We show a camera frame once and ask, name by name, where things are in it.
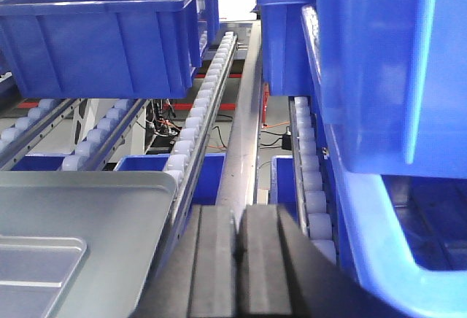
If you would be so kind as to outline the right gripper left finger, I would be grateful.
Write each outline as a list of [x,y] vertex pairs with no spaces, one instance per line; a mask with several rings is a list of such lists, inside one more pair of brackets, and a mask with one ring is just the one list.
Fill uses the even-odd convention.
[[236,230],[226,206],[195,206],[190,222],[135,317],[234,317]]

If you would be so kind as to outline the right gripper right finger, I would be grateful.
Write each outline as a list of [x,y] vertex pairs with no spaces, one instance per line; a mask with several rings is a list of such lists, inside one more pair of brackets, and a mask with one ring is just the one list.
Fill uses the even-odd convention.
[[282,207],[248,206],[239,241],[240,317],[382,317],[382,301],[325,258]]

